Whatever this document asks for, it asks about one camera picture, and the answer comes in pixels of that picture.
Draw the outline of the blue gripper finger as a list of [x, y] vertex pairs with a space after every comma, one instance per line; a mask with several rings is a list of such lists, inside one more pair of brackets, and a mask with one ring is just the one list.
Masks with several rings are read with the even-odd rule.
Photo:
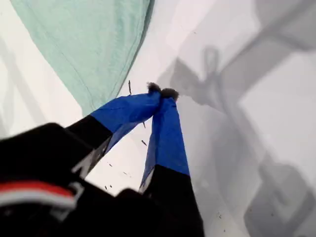
[[92, 152], [79, 161], [72, 172], [86, 177], [118, 141], [153, 116], [160, 101], [161, 88], [151, 82], [147, 93], [113, 99], [68, 126], [68, 131], [92, 148]]
[[153, 115], [141, 190], [182, 222], [201, 224], [193, 191], [176, 101], [165, 88]]

